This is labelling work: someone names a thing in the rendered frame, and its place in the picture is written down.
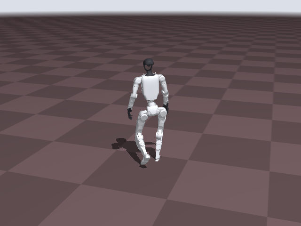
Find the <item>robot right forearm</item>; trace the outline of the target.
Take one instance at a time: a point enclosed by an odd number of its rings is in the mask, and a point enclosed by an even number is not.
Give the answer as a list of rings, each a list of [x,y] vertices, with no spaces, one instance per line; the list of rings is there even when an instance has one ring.
[[[165,95],[163,95],[163,101],[164,101],[164,105],[166,105],[167,104],[167,102],[168,102],[168,96],[169,96],[169,93],[167,93],[167,94],[165,94]]]

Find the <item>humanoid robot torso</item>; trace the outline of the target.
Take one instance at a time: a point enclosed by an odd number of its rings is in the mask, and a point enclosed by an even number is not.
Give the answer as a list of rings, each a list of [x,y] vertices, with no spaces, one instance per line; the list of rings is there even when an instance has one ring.
[[[155,103],[159,94],[159,76],[155,73],[154,76],[142,76],[141,88],[142,94],[148,103],[146,107],[148,116],[159,115],[158,105]]]

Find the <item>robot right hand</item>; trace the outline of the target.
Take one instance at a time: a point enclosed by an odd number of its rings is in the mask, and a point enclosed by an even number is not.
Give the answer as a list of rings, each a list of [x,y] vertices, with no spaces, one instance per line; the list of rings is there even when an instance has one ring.
[[[168,114],[168,102],[167,102],[167,104],[166,104],[166,105],[164,105],[164,104],[163,104],[163,107],[166,109],[166,111],[167,111],[167,114]]]

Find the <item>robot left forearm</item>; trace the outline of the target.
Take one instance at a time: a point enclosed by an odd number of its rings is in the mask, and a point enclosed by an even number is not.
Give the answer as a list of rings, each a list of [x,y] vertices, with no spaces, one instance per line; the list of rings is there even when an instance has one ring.
[[[131,110],[132,110],[134,102],[135,102],[135,99],[131,98],[131,97],[132,97],[132,93],[131,93],[131,96],[130,96],[130,99],[129,99],[129,103],[128,103],[127,109],[131,108]]]

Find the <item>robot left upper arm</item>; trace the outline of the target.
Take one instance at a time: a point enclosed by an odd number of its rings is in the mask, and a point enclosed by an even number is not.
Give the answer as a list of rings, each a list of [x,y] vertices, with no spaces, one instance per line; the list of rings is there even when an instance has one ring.
[[[137,98],[137,91],[138,91],[138,88],[139,88],[139,84],[142,82],[142,76],[141,77],[136,77],[134,79],[134,84],[133,84],[133,89],[132,89],[132,97],[131,98],[134,98],[136,99]]]

